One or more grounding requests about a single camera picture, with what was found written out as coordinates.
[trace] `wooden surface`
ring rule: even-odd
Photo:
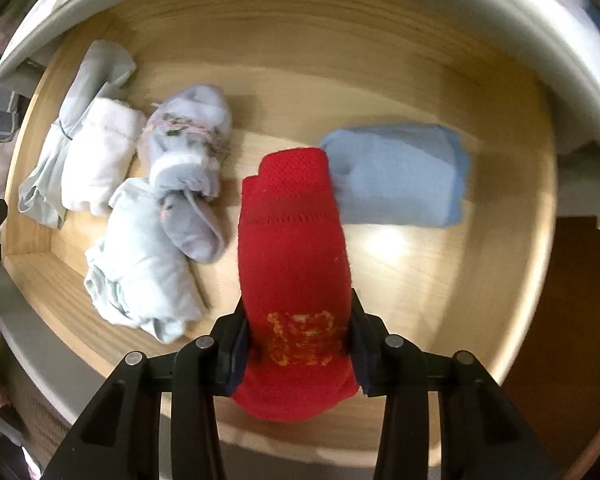
[[[22,133],[33,152],[46,133],[42,118],[46,127],[55,118],[94,39],[114,39],[136,60],[132,106],[149,114],[152,103],[208,83],[223,89],[234,115],[214,205],[230,243],[218,263],[191,266],[210,315],[189,327],[189,337],[208,333],[237,303],[240,183],[265,154],[315,144],[346,125],[440,123],[457,130],[474,156],[463,222],[446,230],[345,226],[353,285],[392,332],[429,351],[471,350],[504,378],[533,313],[554,222],[552,131],[529,70],[397,0],[131,0],[65,39],[56,70],[36,92],[36,108],[48,109],[30,112],[40,120]],[[61,65],[65,59],[71,62]],[[28,174],[30,153],[14,163],[12,186]],[[135,160],[130,175],[138,174]],[[27,251],[17,243],[25,228],[4,239],[10,275],[100,373],[127,351],[153,355],[186,341],[162,346],[98,318],[82,287],[83,253],[104,234],[106,220],[69,213],[46,245]],[[216,413],[225,441],[306,462],[372,466],[383,407],[381,399],[355,396],[293,425],[256,420],[229,399],[216,402]],[[434,416],[432,462],[439,459],[435,423]]]
[[[595,218],[558,219],[538,309],[504,391],[563,471],[578,461],[565,479],[579,480],[600,453],[600,231]]]

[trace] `brown floor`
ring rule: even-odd
[[[600,427],[600,231],[558,219],[538,310],[505,393],[567,468]]]

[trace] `blue fabric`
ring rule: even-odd
[[[320,147],[343,224],[461,221],[471,162],[456,132],[438,124],[360,126],[331,132]]]

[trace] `silver rivet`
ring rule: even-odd
[[[458,352],[458,354],[456,354],[456,359],[458,359],[458,362],[463,365],[470,365],[474,362],[474,356],[466,350]]]
[[[214,339],[209,335],[201,335],[198,339],[196,339],[196,346],[202,350],[205,348],[211,348],[214,343]]]
[[[129,352],[125,356],[125,363],[130,366],[137,365],[140,361],[142,361],[142,354],[140,352]]]
[[[384,344],[391,348],[400,348],[402,345],[404,345],[404,339],[402,339],[402,336],[397,334],[389,334],[384,338]]]

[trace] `folded red sock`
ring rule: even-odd
[[[251,352],[234,400],[299,422],[355,394],[351,274],[322,150],[267,155],[243,181],[238,269]]]

